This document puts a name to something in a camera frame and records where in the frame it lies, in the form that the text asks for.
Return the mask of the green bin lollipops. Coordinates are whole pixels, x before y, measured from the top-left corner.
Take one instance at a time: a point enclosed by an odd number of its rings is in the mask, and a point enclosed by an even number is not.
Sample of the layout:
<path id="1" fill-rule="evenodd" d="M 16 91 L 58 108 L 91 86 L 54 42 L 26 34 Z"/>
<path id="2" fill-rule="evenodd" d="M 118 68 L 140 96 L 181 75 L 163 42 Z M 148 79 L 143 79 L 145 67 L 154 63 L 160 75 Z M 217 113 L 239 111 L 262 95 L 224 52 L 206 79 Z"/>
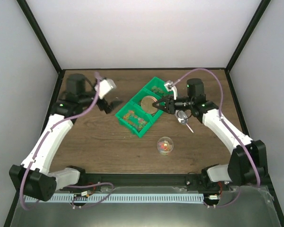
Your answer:
<path id="1" fill-rule="evenodd" d="M 142 108 L 140 106 L 140 102 L 141 102 L 142 98 L 144 98 L 145 96 L 153 96 L 153 97 L 155 97 L 155 95 L 151 95 L 149 92 L 147 92 L 145 89 L 142 88 L 136 95 L 134 95 L 133 98 L 131 98 L 131 101 L 134 104 L 137 104 L 138 107 L 142 110 Z M 155 117 L 160 116 L 162 114 L 163 114 L 163 111 L 157 110 L 157 112 L 155 114 L 148 114 L 148 115 L 151 115 L 152 117 L 155 118 Z"/>

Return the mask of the green bin popsicle candies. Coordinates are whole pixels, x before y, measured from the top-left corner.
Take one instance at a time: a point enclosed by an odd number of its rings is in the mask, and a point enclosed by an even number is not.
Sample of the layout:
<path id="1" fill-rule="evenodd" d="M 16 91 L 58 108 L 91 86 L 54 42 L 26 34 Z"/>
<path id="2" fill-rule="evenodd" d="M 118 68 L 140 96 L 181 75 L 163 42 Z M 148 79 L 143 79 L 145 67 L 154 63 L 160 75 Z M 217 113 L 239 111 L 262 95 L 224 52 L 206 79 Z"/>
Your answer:
<path id="1" fill-rule="evenodd" d="M 164 86 L 165 81 L 158 77 L 153 77 L 144 87 L 151 95 L 155 95 L 156 98 L 163 98 L 165 96 L 174 96 L 173 91 L 167 91 Z"/>

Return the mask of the gold jar lid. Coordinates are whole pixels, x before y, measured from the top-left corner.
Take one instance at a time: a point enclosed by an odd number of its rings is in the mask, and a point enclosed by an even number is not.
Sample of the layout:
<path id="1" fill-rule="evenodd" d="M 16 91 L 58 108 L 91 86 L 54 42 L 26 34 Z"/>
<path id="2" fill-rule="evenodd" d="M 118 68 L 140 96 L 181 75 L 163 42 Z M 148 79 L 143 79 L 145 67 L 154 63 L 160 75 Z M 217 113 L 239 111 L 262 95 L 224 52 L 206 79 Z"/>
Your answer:
<path id="1" fill-rule="evenodd" d="M 145 96 L 142 98 L 140 102 L 140 106 L 143 111 L 147 114 L 155 114 L 157 112 L 157 108 L 153 107 L 153 103 L 157 102 L 157 99 L 153 96 Z"/>

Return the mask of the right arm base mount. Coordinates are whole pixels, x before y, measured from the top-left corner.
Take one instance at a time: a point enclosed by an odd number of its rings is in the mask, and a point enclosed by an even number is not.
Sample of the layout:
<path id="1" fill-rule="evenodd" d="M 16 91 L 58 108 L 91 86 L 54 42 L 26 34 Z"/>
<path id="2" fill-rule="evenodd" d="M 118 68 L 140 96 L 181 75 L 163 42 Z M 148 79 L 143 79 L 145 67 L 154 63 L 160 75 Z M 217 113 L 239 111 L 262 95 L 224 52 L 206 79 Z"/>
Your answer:
<path id="1" fill-rule="evenodd" d="M 227 186 L 223 182 L 212 182 L 207 174 L 207 169 L 204 168 L 199 173 L 189 172 L 185 176 L 185 183 L 188 190 L 192 191 L 218 191 L 221 192 Z"/>

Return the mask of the clear plastic jar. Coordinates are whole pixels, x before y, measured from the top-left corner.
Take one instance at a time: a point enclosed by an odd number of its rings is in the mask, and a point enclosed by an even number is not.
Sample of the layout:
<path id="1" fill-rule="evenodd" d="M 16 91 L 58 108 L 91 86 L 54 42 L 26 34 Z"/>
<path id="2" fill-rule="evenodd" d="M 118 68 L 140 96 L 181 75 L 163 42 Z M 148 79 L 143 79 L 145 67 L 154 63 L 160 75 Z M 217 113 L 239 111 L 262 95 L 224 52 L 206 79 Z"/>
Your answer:
<path id="1" fill-rule="evenodd" d="M 173 148 L 173 140 L 169 137 L 161 137 L 157 142 L 157 150 L 163 156 L 167 156 Z"/>

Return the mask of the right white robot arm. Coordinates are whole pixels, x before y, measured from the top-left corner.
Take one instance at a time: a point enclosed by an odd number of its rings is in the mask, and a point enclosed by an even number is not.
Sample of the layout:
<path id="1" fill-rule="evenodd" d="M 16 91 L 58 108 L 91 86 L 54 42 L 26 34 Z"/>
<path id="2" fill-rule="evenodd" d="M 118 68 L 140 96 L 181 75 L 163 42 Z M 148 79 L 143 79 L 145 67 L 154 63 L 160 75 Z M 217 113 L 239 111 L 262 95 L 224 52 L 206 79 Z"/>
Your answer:
<path id="1" fill-rule="evenodd" d="M 153 103 L 153 107 L 174 115 L 189 110 L 230 152 L 228 164 L 205 168 L 201 186 L 208 191 L 214 189 L 218 182 L 230 182 L 237 186 L 254 183 L 260 186 L 261 178 L 268 174 L 265 144 L 242 133 L 222 114 L 220 106 L 206 99 L 201 79 L 187 80 L 187 96 L 184 97 L 178 97 L 173 82 L 167 81 L 164 86 L 172 94 Z"/>

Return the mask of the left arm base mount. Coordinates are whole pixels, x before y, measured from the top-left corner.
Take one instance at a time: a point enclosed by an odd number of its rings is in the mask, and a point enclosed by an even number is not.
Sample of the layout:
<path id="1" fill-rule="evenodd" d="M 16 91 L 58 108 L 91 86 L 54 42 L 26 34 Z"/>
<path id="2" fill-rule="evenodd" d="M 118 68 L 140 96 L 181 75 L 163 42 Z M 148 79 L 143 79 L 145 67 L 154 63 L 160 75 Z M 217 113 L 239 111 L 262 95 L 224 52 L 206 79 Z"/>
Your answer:
<path id="1" fill-rule="evenodd" d="M 86 175 L 85 178 L 79 179 L 79 182 L 75 184 L 75 186 L 87 186 L 93 185 L 101 182 L 101 177 L 97 175 Z M 101 186 L 88 187 L 88 188 L 72 188 L 72 187 L 64 187 L 60 189 L 60 191 L 69 191 L 69 192 L 83 192 L 83 191 L 99 191 Z"/>

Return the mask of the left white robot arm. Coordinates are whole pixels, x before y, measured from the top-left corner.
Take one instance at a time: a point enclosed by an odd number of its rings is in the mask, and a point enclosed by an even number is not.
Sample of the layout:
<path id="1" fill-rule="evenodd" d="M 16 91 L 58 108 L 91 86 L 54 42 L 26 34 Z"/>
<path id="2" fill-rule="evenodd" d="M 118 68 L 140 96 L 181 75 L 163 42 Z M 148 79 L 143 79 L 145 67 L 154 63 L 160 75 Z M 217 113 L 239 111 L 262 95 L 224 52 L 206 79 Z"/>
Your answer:
<path id="1" fill-rule="evenodd" d="M 36 145 L 20 165 L 9 170 L 10 178 L 20 198 L 32 197 L 38 201 L 48 201 L 57 190 L 73 187 L 82 191 L 87 187 L 86 170 L 76 166 L 50 172 L 53 158 L 64 137 L 74 126 L 76 120 L 95 106 L 109 114 L 120 104 L 108 103 L 105 96 L 116 89 L 112 79 L 95 73 L 94 84 L 83 74 L 71 74 L 66 87 L 51 108 L 47 125 Z"/>

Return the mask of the green bin star gummies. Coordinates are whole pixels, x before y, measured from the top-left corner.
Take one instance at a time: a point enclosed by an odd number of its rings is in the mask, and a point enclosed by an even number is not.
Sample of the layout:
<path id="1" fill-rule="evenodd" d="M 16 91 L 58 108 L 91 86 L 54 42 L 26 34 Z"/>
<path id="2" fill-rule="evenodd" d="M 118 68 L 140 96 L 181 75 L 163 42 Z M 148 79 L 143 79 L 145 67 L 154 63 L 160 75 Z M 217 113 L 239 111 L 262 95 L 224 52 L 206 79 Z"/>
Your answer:
<path id="1" fill-rule="evenodd" d="M 153 117 L 135 103 L 126 103 L 116 114 L 119 123 L 132 134 L 142 138 L 154 124 Z"/>

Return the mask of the metal scoop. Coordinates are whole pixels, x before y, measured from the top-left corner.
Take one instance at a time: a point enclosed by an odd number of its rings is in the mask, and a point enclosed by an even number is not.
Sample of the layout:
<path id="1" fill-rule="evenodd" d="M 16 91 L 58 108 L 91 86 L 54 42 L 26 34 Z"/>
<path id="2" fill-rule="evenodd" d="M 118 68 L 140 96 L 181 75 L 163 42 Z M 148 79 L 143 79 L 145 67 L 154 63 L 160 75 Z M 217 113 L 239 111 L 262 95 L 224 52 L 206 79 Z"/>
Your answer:
<path id="1" fill-rule="evenodd" d="M 194 133 L 192 128 L 188 125 L 188 116 L 183 110 L 177 110 L 175 116 L 180 124 L 185 125 L 192 133 Z"/>

